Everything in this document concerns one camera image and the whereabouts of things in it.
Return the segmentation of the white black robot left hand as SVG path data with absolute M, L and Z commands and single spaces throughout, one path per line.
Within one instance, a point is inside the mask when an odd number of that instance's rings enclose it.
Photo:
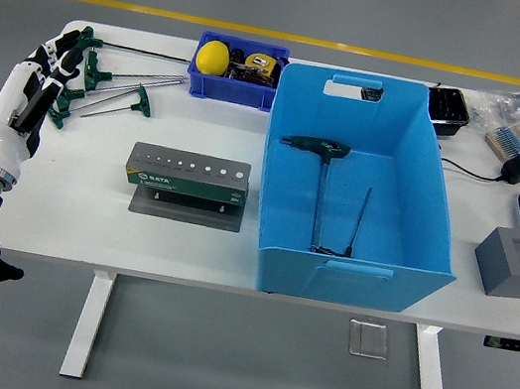
M 83 52 L 78 29 L 40 45 L 13 67 L 0 90 L 0 181 L 8 189 L 35 154 L 47 111 L 79 74 Z

